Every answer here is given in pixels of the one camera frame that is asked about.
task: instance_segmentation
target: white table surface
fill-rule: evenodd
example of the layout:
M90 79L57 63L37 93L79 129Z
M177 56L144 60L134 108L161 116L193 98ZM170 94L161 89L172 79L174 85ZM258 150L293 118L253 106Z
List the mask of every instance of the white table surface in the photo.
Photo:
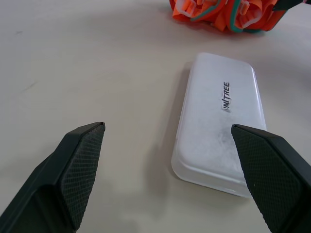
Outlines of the white table surface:
M106 122L80 233L267 233L252 200L178 179L170 160L198 52L249 62L266 123L311 163L311 7L268 33L171 19L168 0L0 3L0 212L63 135Z

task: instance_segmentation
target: white plastic case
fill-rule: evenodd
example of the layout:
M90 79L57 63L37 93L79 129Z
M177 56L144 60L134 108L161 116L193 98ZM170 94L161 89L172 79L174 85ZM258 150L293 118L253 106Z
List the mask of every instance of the white plastic case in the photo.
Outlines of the white plastic case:
M173 170L185 181L251 198L232 124L266 130L254 70L245 62L200 53L188 80Z

